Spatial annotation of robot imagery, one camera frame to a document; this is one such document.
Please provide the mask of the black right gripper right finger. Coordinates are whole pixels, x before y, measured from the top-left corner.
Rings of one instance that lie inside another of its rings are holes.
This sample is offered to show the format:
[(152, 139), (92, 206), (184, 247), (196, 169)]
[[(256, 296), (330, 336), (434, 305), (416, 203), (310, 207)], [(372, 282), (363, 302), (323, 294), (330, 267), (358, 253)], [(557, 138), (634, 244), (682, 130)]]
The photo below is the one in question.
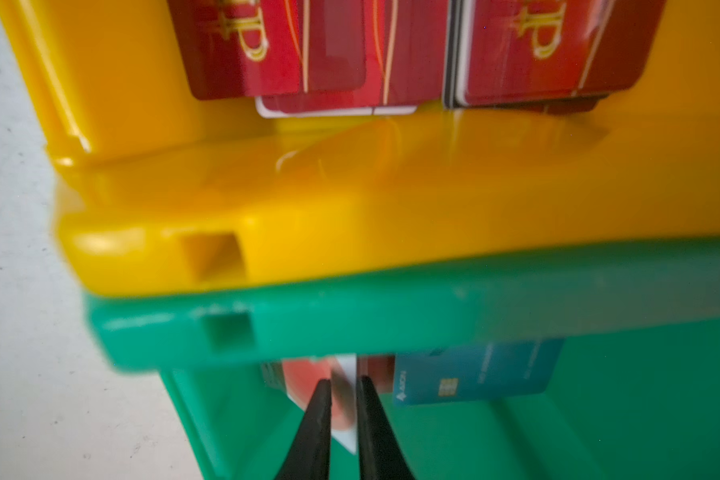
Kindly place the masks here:
[(356, 394), (360, 478), (414, 480), (369, 376), (357, 379)]

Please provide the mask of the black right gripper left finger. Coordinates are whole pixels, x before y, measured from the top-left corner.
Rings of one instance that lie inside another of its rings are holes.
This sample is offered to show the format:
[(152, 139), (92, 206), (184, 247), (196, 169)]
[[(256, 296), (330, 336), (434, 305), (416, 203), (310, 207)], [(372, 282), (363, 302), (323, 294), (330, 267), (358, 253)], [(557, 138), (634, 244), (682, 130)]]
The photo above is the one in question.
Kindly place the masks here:
[(317, 382), (276, 480), (326, 480), (330, 471), (331, 382)]

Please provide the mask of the white card red circle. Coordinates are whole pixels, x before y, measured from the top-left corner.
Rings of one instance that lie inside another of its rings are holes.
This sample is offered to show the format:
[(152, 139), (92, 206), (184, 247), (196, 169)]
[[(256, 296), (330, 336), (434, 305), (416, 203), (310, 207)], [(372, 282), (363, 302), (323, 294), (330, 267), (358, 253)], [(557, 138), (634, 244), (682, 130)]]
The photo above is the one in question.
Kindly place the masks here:
[(330, 382), (331, 435), (347, 452), (357, 454), (357, 356), (337, 355), (282, 363), (288, 398), (305, 410), (322, 380)]

